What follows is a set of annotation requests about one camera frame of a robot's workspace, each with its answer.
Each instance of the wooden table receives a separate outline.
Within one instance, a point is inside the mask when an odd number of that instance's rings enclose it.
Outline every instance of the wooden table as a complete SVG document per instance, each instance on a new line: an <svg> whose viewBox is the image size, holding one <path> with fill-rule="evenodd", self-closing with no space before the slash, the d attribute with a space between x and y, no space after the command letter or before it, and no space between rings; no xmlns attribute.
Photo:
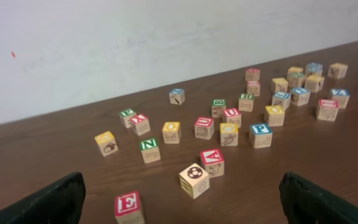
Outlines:
<svg viewBox="0 0 358 224"><path fill-rule="evenodd" d="M345 79L326 78L307 106L291 105L284 126L273 128L270 148L253 149L249 125L261 122L271 103L272 78L309 62L323 63L325 77L332 63L349 69ZM358 42L256 67L262 71L262 91L254 111L242 113L237 147L219 145L219 119L210 141L195 138L194 122L210 116L212 99L238 106L246 90L244 68L0 126L0 209L74 170L83 173L87 189L80 223L115 223L114 197L131 190L140 192L147 223L286 223L278 185L289 170L358 206ZM347 108L333 123L316 120L317 100L334 87L349 90ZM169 103L172 88L185 89L184 104ZM124 128L118 112L127 108L146 114L151 132L139 138ZM166 121L181 122L180 144L163 143ZM107 130L119 152L103 157L94 136ZM162 160L144 164L139 140L150 137L157 137ZM214 147L222 150L225 175L211 179L210 189L193 200L180 188L178 174L200 162L200 151Z"/></svg>

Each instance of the toy block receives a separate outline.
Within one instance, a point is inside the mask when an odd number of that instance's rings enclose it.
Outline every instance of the toy block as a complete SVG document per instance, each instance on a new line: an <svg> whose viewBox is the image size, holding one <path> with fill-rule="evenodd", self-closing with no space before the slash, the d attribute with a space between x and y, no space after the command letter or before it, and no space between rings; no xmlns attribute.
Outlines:
<svg viewBox="0 0 358 224"><path fill-rule="evenodd" d="M273 131L265 124L253 124L249 130L249 141L254 149L270 147L272 145Z"/></svg>
<svg viewBox="0 0 358 224"><path fill-rule="evenodd" d="M292 88L302 87L306 82L306 75L303 73L292 73L288 80L288 86Z"/></svg>
<svg viewBox="0 0 358 224"><path fill-rule="evenodd" d="M328 77L329 78L344 78L347 71L347 65L341 63L335 63L329 66Z"/></svg>
<svg viewBox="0 0 358 224"><path fill-rule="evenodd" d="M305 75L307 77L311 75L316 75L318 77L321 77L323 75L323 65L314 62L308 64L305 69Z"/></svg>
<svg viewBox="0 0 358 224"><path fill-rule="evenodd" d="M285 78L274 78L272 79L272 92L276 93L278 91L287 92L288 81Z"/></svg>
<svg viewBox="0 0 358 224"><path fill-rule="evenodd" d="M185 90L184 89L173 89L169 92L169 100L171 104L180 105L185 101Z"/></svg>
<svg viewBox="0 0 358 224"><path fill-rule="evenodd" d="M212 117L220 118L226 110L226 100L213 100L212 101Z"/></svg>
<svg viewBox="0 0 358 224"><path fill-rule="evenodd" d="M241 112L235 108L223 111L223 123L236 123L241 128Z"/></svg>
<svg viewBox="0 0 358 224"><path fill-rule="evenodd" d="M351 96L347 90L331 89L329 92L329 99L338 101L340 109L346 108L350 97Z"/></svg>
<svg viewBox="0 0 358 224"><path fill-rule="evenodd" d="M306 79L305 89L316 93L323 89L324 85L324 77L317 77L315 75L311 75Z"/></svg>
<svg viewBox="0 0 358 224"><path fill-rule="evenodd" d="M118 224L145 223L138 191L117 196L114 204Z"/></svg>
<svg viewBox="0 0 358 224"><path fill-rule="evenodd" d="M290 69L288 69L288 73L287 73L287 80L290 79L291 75L293 73L303 73L303 68L300 67L291 67Z"/></svg>
<svg viewBox="0 0 358 224"><path fill-rule="evenodd" d="M150 131L150 124L149 119L144 114L139 114L134 116L130 119L132 130L138 135L141 136L142 134Z"/></svg>
<svg viewBox="0 0 358 224"><path fill-rule="evenodd" d="M254 98L253 94L241 94L239 99L239 111L252 112L254 109Z"/></svg>
<svg viewBox="0 0 358 224"><path fill-rule="evenodd" d="M237 124L221 123L221 146L237 146L239 144L239 129Z"/></svg>
<svg viewBox="0 0 358 224"><path fill-rule="evenodd" d="M198 164L193 164L179 173L180 186L192 199L209 189L209 174Z"/></svg>
<svg viewBox="0 0 358 224"><path fill-rule="evenodd" d="M209 177L219 177L224 174L224 159L219 149L201 151L201 166L209 173Z"/></svg>
<svg viewBox="0 0 358 224"><path fill-rule="evenodd" d="M200 116L194 124L196 138L210 140L214 134L214 119Z"/></svg>
<svg viewBox="0 0 358 224"><path fill-rule="evenodd" d="M272 106L282 106L286 110L290 106L291 94L276 92L272 98Z"/></svg>
<svg viewBox="0 0 358 224"><path fill-rule="evenodd" d="M162 136L166 144L179 144L181 129L179 122L165 122L162 127Z"/></svg>
<svg viewBox="0 0 358 224"><path fill-rule="evenodd" d="M140 151L146 164L161 160L160 148L156 138L141 141Z"/></svg>
<svg viewBox="0 0 358 224"><path fill-rule="evenodd" d="M335 121L339 105L336 100L319 100L316 117L323 121Z"/></svg>
<svg viewBox="0 0 358 224"><path fill-rule="evenodd" d="M264 120L270 126L283 126L285 110L282 106L266 106Z"/></svg>
<svg viewBox="0 0 358 224"><path fill-rule="evenodd" d="M246 70L246 81L259 81L260 70L258 68L248 68Z"/></svg>
<svg viewBox="0 0 358 224"><path fill-rule="evenodd" d="M131 127L131 118L136 116L136 112L132 109L126 109L124 111L121 111L119 113L119 119L121 120L122 125L124 125L125 128Z"/></svg>
<svg viewBox="0 0 358 224"><path fill-rule="evenodd" d="M310 90L302 87L293 88L291 90L291 104L296 106L303 106L309 103Z"/></svg>
<svg viewBox="0 0 358 224"><path fill-rule="evenodd" d="M247 82L247 94L254 94L254 96L259 96L260 82L259 81L248 81Z"/></svg>
<svg viewBox="0 0 358 224"><path fill-rule="evenodd" d="M106 131L105 133L96 136L94 139L96 143L98 143L100 152L103 156L107 156L118 151L116 139L110 131Z"/></svg>

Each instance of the block with letter a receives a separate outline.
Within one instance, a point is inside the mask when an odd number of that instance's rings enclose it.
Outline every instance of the block with letter a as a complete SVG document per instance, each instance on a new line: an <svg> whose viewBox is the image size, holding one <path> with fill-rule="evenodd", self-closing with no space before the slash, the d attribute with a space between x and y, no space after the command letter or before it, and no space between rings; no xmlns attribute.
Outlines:
<svg viewBox="0 0 358 224"><path fill-rule="evenodd" d="M114 206L118 224L145 223L138 191L117 196Z"/></svg>

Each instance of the dark wooden surface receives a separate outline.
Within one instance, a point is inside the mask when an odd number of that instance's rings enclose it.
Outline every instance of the dark wooden surface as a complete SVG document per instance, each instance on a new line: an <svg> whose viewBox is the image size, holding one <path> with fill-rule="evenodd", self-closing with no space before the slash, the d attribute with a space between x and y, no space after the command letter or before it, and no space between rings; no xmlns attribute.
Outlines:
<svg viewBox="0 0 358 224"><path fill-rule="evenodd" d="M325 77L332 63L349 69L345 79L326 78L307 106L287 109L284 126L273 128L272 147L253 149L249 125L262 121L271 79L309 62L323 63ZM220 147L219 119L210 141L196 139L193 125L198 116L210 116L212 99L237 107L246 90L244 68L0 126L0 209L74 170L83 173L87 188L80 223L115 223L114 197L131 190L140 192L147 223L286 223L278 185L288 170L358 206L358 42L256 67L262 71L261 96L253 112L242 113L237 147ZM186 91L181 106L169 103L174 87ZM348 89L350 102L335 122L317 121L317 100L332 87ZM118 112L126 108L146 114L151 132L139 138L124 128ZM166 121L181 122L180 144L163 143ZM103 157L93 138L107 130L119 152ZM162 160L144 164L139 140L149 137L159 140ZM225 175L211 179L210 189L193 200L180 188L178 174L200 162L200 151L214 147L226 160Z"/></svg>

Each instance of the animal picture on block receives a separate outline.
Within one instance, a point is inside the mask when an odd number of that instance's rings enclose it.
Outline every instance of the animal picture on block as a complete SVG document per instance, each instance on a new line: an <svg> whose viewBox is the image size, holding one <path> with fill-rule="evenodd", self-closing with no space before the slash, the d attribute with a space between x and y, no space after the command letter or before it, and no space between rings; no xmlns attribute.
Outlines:
<svg viewBox="0 0 358 224"><path fill-rule="evenodd" d="M282 106L266 106L264 120L270 126L284 125L285 110Z"/></svg>
<svg viewBox="0 0 358 224"><path fill-rule="evenodd" d="M260 70L258 68L248 68L246 70L246 81L259 81Z"/></svg>
<svg viewBox="0 0 358 224"><path fill-rule="evenodd" d="M200 152L201 166L209 173L209 177L219 177L224 174L224 159L219 149Z"/></svg>
<svg viewBox="0 0 358 224"><path fill-rule="evenodd" d="M316 117L323 121L335 121L339 105L336 100L319 100Z"/></svg>
<svg viewBox="0 0 358 224"><path fill-rule="evenodd" d="M323 65L315 62L308 64L305 69L305 75L307 77L311 75L321 77L323 75Z"/></svg>
<svg viewBox="0 0 358 224"><path fill-rule="evenodd" d="M141 136L144 133L150 131L149 119L144 114L139 114L130 119L132 130L138 135Z"/></svg>
<svg viewBox="0 0 358 224"><path fill-rule="evenodd" d="M288 89L288 81L285 78L274 78L272 79L272 92L278 91L286 93Z"/></svg>
<svg viewBox="0 0 358 224"><path fill-rule="evenodd" d="M285 110L290 106L291 94L276 92L272 98L272 106L282 106Z"/></svg>
<svg viewBox="0 0 358 224"><path fill-rule="evenodd" d="M117 196L114 206L118 224L145 223L138 191Z"/></svg>
<svg viewBox="0 0 358 224"><path fill-rule="evenodd" d="M182 189L192 198L196 199L209 189L209 174L198 164L193 164L179 173Z"/></svg>
<svg viewBox="0 0 358 224"><path fill-rule="evenodd" d="M344 109L349 102L350 94L347 90L331 89L329 92L329 99L338 101L340 109Z"/></svg>
<svg viewBox="0 0 358 224"><path fill-rule="evenodd" d="M273 131L265 124L253 124L249 130L249 141L255 149L272 145Z"/></svg>
<svg viewBox="0 0 358 224"><path fill-rule="evenodd" d="M347 72L347 65L335 63L329 66L327 76L329 78L340 79L344 78Z"/></svg>
<svg viewBox="0 0 358 224"><path fill-rule="evenodd" d="M287 73L287 80L290 79L291 75L293 73L303 73L303 68L300 67L291 67L290 69L288 69L288 73Z"/></svg>
<svg viewBox="0 0 358 224"><path fill-rule="evenodd" d="M194 124L196 138L210 140L214 134L214 119L200 116Z"/></svg>
<svg viewBox="0 0 358 224"><path fill-rule="evenodd" d="M119 113L119 119L121 120L121 123L122 125L124 125L125 128L131 127L131 118L133 118L134 116L136 116L136 112L132 109L126 109Z"/></svg>
<svg viewBox="0 0 358 224"><path fill-rule="evenodd" d="M239 129L237 124L221 123L221 146L238 146Z"/></svg>
<svg viewBox="0 0 358 224"><path fill-rule="evenodd" d="M171 104L180 105L185 101L185 90L184 89L173 89L169 92L169 100Z"/></svg>
<svg viewBox="0 0 358 224"><path fill-rule="evenodd" d="M166 144L179 144L181 129L179 122L165 122L162 127L162 136Z"/></svg>
<svg viewBox="0 0 358 224"><path fill-rule="evenodd" d="M212 101L212 117L220 118L226 110L226 100L213 100Z"/></svg>
<svg viewBox="0 0 358 224"><path fill-rule="evenodd" d="M96 136L94 140L98 144L100 153L103 156L107 156L118 151L116 139L110 131L106 131L105 133Z"/></svg>
<svg viewBox="0 0 358 224"><path fill-rule="evenodd" d="M235 108L224 110L223 123L237 124L237 127L241 128L241 112Z"/></svg>
<svg viewBox="0 0 358 224"><path fill-rule="evenodd" d="M310 90L302 87L293 88L291 90L291 104L295 106L303 106L309 103Z"/></svg>
<svg viewBox="0 0 358 224"><path fill-rule="evenodd" d="M292 88L302 87L305 84L306 75L303 73L292 73L290 79L288 80L288 85Z"/></svg>
<svg viewBox="0 0 358 224"><path fill-rule="evenodd" d="M254 109L254 98L253 94L241 94L239 98L239 111L252 112Z"/></svg>
<svg viewBox="0 0 358 224"><path fill-rule="evenodd" d="M247 82L247 94L253 94L254 96L260 95L260 82L248 81Z"/></svg>
<svg viewBox="0 0 358 224"><path fill-rule="evenodd" d="M140 151L142 153L144 163L161 160L160 149L156 138L151 138L140 142Z"/></svg>
<svg viewBox="0 0 358 224"><path fill-rule="evenodd" d="M317 77L316 75L311 75L306 79L305 89L316 93L323 89L323 85L324 77Z"/></svg>

